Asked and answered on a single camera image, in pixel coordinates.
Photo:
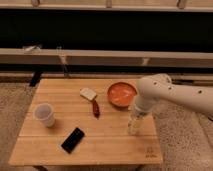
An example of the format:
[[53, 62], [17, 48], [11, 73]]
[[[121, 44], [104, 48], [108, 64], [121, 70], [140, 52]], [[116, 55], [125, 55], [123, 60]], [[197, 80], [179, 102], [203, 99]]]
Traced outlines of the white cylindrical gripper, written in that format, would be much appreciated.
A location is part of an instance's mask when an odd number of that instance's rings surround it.
[[146, 99], [140, 95], [136, 95], [133, 100], [133, 112], [135, 114], [146, 114], [151, 111], [154, 105], [154, 100]]

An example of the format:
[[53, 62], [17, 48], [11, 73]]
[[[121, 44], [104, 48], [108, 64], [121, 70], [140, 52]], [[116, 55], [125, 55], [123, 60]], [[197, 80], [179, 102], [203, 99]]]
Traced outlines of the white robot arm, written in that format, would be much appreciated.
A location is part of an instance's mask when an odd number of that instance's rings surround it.
[[167, 100], [185, 106], [213, 119], [213, 88], [176, 85], [167, 74], [141, 77], [137, 82], [138, 94], [131, 110], [136, 116], [145, 116], [158, 100]]

